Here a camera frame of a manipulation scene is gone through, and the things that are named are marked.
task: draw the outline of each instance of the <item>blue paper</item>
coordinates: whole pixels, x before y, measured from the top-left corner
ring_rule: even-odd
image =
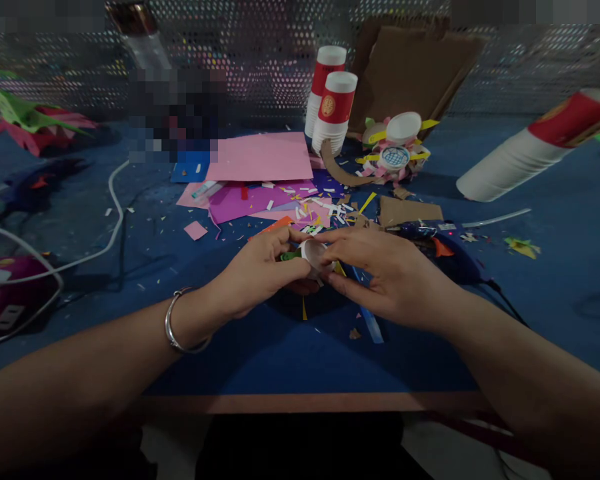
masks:
[[[207,178],[207,170],[209,170],[208,151],[182,151],[178,152],[178,163],[175,164],[171,174],[172,183],[194,183],[202,182]]]

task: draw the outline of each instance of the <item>person's left hand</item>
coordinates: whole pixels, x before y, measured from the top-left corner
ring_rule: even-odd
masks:
[[[260,233],[233,258],[227,268],[205,289],[222,299],[222,310],[230,318],[242,318],[259,303],[288,287],[299,295],[318,291],[318,284],[308,280],[311,265],[302,258],[276,261],[293,250],[295,243],[310,239],[308,233],[290,227]]]

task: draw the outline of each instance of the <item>person's right hand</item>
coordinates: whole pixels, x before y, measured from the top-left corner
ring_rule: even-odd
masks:
[[[337,273],[323,278],[350,300],[388,320],[413,328],[439,331],[464,290],[426,258],[412,242],[362,228],[346,228],[315,236],[331,243],[323,263],[342,261],[366,270],[369,288]]]

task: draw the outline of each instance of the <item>white cable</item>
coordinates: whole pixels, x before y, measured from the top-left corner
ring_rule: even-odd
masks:
[[[484,225],[490,225],[492,223],[496,223],[499,221],[509,220],[510,218],[517,217],[518,215],[524,215],[525,213],[529,213],[530,211],[531,211],[531,209],[522,209],[522,210],[518,210],[517,212],[509,213],[508,215],[503,215],[502,217],[496,217],[494,219],[482,220],[480,222],[473,222],[473,223],[463,223],[462,226],[463,226],[463,228],[482,227]]]
[[[94,258],[99,257],[100,255],[103,255],[106,252],[108,252],[109,250],[111,250],[111,247],[113,246],[113,244],[115,242],[116,235],[118,234],[118,230],[120,230],[120,226],[122,225],[122,219],[123,219],[123,215],[124,215],[124,212],[122,211],[122,207],[120,206],[120,202],[118,202],[118,197],[115,196],[115,192],[113,190],[113,179],[115,178],[115,176],[118,173],[120,173],[120,171],[122,169],[124,169],[126,166],[128,166],[128,164],[129,164],[129,160],[127,160],[122,165],[120,165],[118,168],[116,168],[116,170],[114,170],[112,172],[112,174],[109,176],[109,192],[111,194],[111,198],[113,199],[113,203],[115,204],[115,208],[118,210],[118,222],[115,224],[115,227],[113,228],[113,232],[111,234],[111,238],[109,239],[109,243],[107,244],[107,246],[105,248],[103,248],[99,252],[89,255],[88,257],[84,257],[80,260],[76,260],[75,262],[68,263],[67,265],[63,265],[62,267],[54,269],[51,266],[49,266],[50,270],[47,272],[40,273],[38,275],[32,275],[30,277],[25,277],[25,278],[17,279],[17,280],[2,281],[2,282],[0,282],[0,285],[14,285],[16,283],[23,283],[26,281],[38,280],[40,278],[48,277],[49,275],[57,274],[58,272],[70,269],[70,268],[75,267],[76,265],[80,265],[81,263],[84,263],[86,261],[93,260]],[[22,245],[23,247],[24,247],[24,245],[28,246],[28,244],[26,244],[24,242],[24,240],[21,240],[20,238],[7,232],[6,230],[0,229],[0,233],[8,236],[10,239],[12,239],[18,243],[20,243],[20,245]]]
[[[26,320],[22,325],[20,325],[15,330],[9,332],[8,334],[0,337],[0,342],[3,342],[4,340],[10,339],[12,336],[16,335],[18,332],[20,332],[22,329],[24,329],[26,326],[28,326],[32,321],[34,321],[36,318],[38,318],[38,316],[42,312],[44,312],[44,310],[46,310],[46,308],[48,308],[48,306],[50,306],[56,300],[56,298],[58,298],[58,295],[60,295],[60,292],[62,292],[62,288],[64,288],[64,286],[65,286],[65,282],[62,280],[62,277],[57,274],[57,272],[53,271],[53,267],[51,266],[51,264],[42,255],[40,255],[32,246],[30,246],[30,244],[28,244],[27,242],[22,240],[22,238],[19,238],[16,235],[12,234],[11,232],[2,230],[2,228],[0,228],[0,233],[2,235],[4,235],[5,237],[10,238],[11,240],[13,240],[17,244],[19,244],[22,248],[24,248],[26,251],[28,251],[30,254],[32,254],[34,256],[34,258],[36,260],[38,260],[38,262],[42,263],[42,265],[44,265],[44,267],[47,269],[46,275],[53,275],[56,282],[58,282],[58,290],[55,291],[53,296],[42,307],[40,307],[37,312],[35,312],[30,318],[28,318],[28,320]]]

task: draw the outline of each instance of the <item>purple paper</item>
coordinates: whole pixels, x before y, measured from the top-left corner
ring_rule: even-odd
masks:
[[[291,197],[296,195],[300,198],[310,197],[311,194],[307,190],[300,188],[315,188],[309,180],[276,182],[273,189],[249,189],[248,199],[242,200],[241,187],[240,183],[228,183],[209,199],[209,211],[217,223],[266,210],[270,200],[273,200],[274,207],[278,207],[289,203]],[[280,187],[295,190],[295,193],[285,193]]]
[[[296,201],[285,203],[284,205],[274,206],[271,211],[282,211],[282,210],[295,210],[296,207],[300,207],[300,204]]]
[[[345,186],[330,176],[327,170],[314,170],[312,182],[318,189],[318,192],[314,193],[314,195],[323,193],[323,197],[328,197],[329,195],[333,198],[345,197]],[[325,188],[333,189],[335,192],[325,192]]]

